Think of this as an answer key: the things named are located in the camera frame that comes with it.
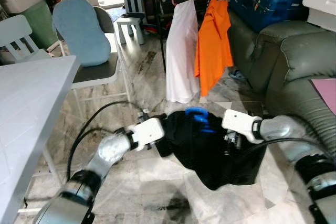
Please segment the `black shirt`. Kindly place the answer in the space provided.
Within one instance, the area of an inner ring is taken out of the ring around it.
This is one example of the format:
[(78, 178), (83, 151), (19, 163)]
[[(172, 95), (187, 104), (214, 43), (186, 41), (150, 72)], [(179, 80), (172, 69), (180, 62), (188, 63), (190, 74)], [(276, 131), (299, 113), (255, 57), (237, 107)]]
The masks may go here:
[(159, 115), (165, 131), (165, 137), (156, 143), (159, 154), (161, 157), (175, 155), (180, 164), (194, 171), (210, 190), (225, 184), (254, 184), (267, 148), (244, 140), (240, 151), (225, 151), (227, 130), (221, 126), (221, 117), (211, 115), (214, 116), (214, 134), (196, 130), (185, 111)]

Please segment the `blue plastic hanger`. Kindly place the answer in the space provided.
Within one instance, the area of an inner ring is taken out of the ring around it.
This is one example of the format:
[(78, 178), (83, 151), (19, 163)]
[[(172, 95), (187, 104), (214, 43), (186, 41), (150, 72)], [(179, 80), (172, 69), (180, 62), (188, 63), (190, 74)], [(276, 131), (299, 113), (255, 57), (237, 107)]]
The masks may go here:
[(192, 126), (200, 133), (216, 133), (215, 129), (212, 127), (212, 119), (214, 116), (204, 109), (204, 107), (189, 107), (185, 109), (185, 116), (187, 116), (192, 123)]

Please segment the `blue slipper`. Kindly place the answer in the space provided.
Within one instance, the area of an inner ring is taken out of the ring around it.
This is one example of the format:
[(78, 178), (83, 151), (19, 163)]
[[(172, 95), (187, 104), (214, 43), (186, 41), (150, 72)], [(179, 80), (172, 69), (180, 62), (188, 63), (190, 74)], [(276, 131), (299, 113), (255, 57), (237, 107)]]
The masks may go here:
[(232, 78), (237, 80), (238, 82), (246, 82), (247, 78), (242, 75), (242, 73), (239, 70), (233, 70), (228, 75)]

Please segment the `orange shirt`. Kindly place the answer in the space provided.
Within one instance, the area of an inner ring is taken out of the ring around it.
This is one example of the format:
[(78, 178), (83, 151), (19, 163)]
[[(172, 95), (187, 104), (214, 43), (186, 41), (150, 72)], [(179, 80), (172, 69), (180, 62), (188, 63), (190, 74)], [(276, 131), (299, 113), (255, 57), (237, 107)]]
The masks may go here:
[(228, 39), (231, 23), (227, 9), (228, 1), (211, 0), (198, 32), (194, 76), (200, 80), (202, 97), (208, 95), (226, 68), (233, 66)]

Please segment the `white shirt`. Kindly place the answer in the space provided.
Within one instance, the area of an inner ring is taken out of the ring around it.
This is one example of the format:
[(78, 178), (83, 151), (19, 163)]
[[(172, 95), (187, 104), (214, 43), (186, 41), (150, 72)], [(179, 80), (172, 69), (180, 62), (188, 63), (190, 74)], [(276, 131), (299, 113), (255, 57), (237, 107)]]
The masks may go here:
[(194, 1), (179, 3), (166, 38), (166, 100), (170, 102), (188, 103), (199, 93), (194, 73), (197, 37)]

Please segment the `pink mat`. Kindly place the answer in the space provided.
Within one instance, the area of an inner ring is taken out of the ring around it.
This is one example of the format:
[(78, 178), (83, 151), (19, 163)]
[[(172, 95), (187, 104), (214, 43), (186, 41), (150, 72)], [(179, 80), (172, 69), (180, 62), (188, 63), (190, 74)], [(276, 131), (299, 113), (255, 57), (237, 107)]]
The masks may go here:
[(310, 82), (329, 107), (329, 110), (336, 114), (336, 78), (312, 79)]

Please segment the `blue hard suitcase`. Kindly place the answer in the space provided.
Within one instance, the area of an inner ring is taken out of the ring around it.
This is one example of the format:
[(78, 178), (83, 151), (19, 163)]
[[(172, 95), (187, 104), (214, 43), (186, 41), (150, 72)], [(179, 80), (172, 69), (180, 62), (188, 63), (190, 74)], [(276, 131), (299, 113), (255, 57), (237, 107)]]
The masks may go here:
[(287, 20), (307, 20), (309, 8), (303, 0), (230, 0), (229, 7), (254, 32)]

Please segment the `white plastic folding table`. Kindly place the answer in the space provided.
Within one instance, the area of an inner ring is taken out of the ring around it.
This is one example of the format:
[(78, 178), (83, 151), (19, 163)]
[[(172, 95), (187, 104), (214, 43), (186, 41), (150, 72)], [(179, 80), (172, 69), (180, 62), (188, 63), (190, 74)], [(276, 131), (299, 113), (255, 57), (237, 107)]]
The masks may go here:
[(75, 56), (0, 66), (0, 224), (12, 224), (80, 66)]

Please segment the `green plastic basket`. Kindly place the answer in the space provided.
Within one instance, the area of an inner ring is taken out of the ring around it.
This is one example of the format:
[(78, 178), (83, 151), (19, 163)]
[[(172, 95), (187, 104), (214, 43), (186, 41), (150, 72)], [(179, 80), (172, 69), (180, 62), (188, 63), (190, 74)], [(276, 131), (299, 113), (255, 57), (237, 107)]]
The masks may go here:
[(20, 14), (27, 19), (32, 29), (30, 37), (36, 46), (41, 49), (47, 49), (57, 42), (57, 35), (52, 29), (52, 13), (44, 0), (39, 1)]

